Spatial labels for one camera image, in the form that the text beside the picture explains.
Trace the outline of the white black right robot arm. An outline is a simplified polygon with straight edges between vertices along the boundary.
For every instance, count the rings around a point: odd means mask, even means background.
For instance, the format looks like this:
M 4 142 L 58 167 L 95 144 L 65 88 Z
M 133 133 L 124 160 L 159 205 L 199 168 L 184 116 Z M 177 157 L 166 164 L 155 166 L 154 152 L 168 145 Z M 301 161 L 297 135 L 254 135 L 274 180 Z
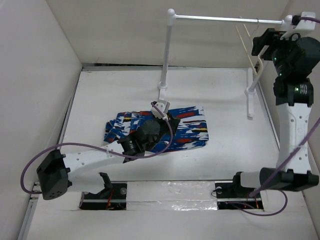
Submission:
M 231 191 L 237 197 L 263 190 L 300 192 L 315 187 L 320 177 L 312 174 L 308 157 L 308 140 L 316 124 L 308 129 L 314 103 L 314 87 L 309 79 L 320 61 L 320 42 L 312 37 L 268 28 L 253 38 L 252 56 L 271 61 L 277 72 L 273 84 L 275 105 L 280 123 L 279 155 L 274 168 L 256 172 L 237 172 Z

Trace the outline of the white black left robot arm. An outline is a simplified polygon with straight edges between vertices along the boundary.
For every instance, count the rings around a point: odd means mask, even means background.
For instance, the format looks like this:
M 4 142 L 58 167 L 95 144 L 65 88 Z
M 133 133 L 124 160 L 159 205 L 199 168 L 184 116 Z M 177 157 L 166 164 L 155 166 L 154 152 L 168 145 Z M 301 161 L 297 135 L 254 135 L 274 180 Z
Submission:
M 107 198 L 112 191 L 108 174 L 96 172 L 93 177 L 86 178 L 83 173 L 145 158 L 145 153 L 153 150 L 165 135 L 173 142 L 180 121 L 168 113 L 163 119 L 147 120 L 136 131 L 103 147 L 68 154 L 55 148 L 36 170 L 43 199 L 53 200 L 68 191 L 89 192 Z

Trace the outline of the blue white red patterned trousers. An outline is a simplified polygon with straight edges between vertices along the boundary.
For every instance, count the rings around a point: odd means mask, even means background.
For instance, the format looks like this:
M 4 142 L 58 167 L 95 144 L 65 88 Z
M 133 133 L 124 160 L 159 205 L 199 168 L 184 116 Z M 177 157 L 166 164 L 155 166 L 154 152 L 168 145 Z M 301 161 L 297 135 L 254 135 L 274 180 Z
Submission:
M 173 117 L 180 119 L 167 152 L 176 152 L 204 147 L 209 141 L 208 126 L 204 108 L 200 105 L 174 108 L 168 111 Z M 150 110 L 119 112 L 115 119 L 105 124 L 103 141 L 113 143 L 136 131 L 140 125 L 154 119 Z

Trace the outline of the beige wooden clothes hanger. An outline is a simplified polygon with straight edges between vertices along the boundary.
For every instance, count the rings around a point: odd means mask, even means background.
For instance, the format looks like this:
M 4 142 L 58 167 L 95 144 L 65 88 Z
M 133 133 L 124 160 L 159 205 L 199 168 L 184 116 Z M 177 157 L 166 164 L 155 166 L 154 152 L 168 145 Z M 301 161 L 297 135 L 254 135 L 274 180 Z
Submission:
M 253 76 L 260 77 L 263 73 L 264 61 L 260 54 L 252 55 L 254 33 L 259 29 L 259 24 L 257 23 L 257 27 L 251 33 L 245 23 L 235 23 L 234 28 L 247 57 L 249 67 L 252 69 Z

